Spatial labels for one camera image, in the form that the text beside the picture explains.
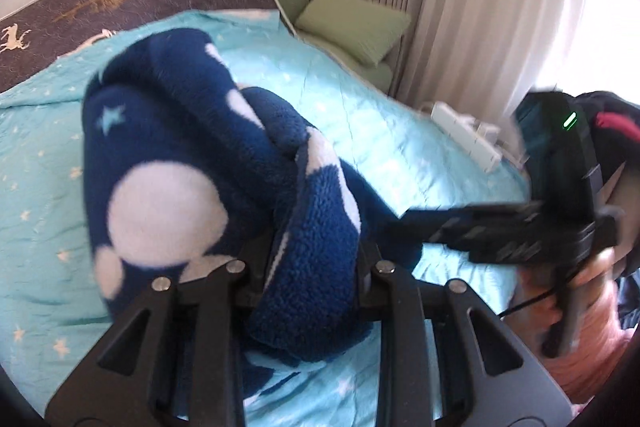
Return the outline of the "person's hand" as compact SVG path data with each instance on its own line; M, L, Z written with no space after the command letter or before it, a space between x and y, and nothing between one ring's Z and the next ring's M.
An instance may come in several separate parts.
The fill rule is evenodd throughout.
M602 388L634 335L622 329L617 313L617 285L613 280L615 251L601 251L576 277L586 291L586 309L577 345L567 355L548 358L542 353L544 337L562 313L551 296L506 318L506 324L547 369L575 405L588 403Z

